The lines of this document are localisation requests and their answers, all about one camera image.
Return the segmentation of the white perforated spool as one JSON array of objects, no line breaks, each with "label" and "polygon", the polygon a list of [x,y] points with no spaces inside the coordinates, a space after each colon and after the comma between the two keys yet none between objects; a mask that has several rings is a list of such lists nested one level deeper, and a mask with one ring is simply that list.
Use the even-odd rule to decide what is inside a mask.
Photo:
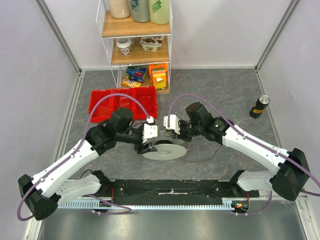
[{"label": "white perforated spool", "polygon": [[170,161],[182,158],[187,154],[186,147],[183,146],[184,141],[176,137],[172,137],[170,132],[160,130],[158,137],[151,141],[153,151],[142,154],[149,160]]}]

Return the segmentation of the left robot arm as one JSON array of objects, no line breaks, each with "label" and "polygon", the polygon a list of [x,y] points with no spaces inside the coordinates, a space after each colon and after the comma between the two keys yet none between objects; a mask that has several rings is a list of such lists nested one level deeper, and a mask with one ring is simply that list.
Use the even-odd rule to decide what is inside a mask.
[{"label": "left robot arm", "polygon": [[109,119],[85,130],[85,135],[59,160],[43,171],[18,179],[21,202],[26,204],[31,216],[37,221],[44,220],[65,202],[86,195],[106,196],[110,191],[110,180],[96,170],[85,178],[66,183],[76,171],[87,163],[114,148],[118,142],[133,144],[137,154],[151,151],[148,140],[158,136],[158,126],[152,116],[138,128],[132,124],[133,112],[118,108]]}]

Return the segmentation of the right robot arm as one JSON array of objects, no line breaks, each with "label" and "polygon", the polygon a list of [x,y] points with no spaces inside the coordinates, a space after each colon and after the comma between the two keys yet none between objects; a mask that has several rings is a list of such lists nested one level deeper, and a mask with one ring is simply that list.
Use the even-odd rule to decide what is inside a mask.
[{"label": "right robot arm", "polygon": [[229,184],[233,196],[264,190],[274,191],[288,201],[297,199],[309,179],[306,174],[309,166],[302,150],[294,148],[289,151],[260,140],[221,116],[213,117],[200,102],[192,103],[185,111],[188,121],[172,114],[170,123],[165,124],[177,138],[190,142],[193,137],[203,136],[208,141],[245,154],[266,168],[257,172],[239,170],[235,181]]}]

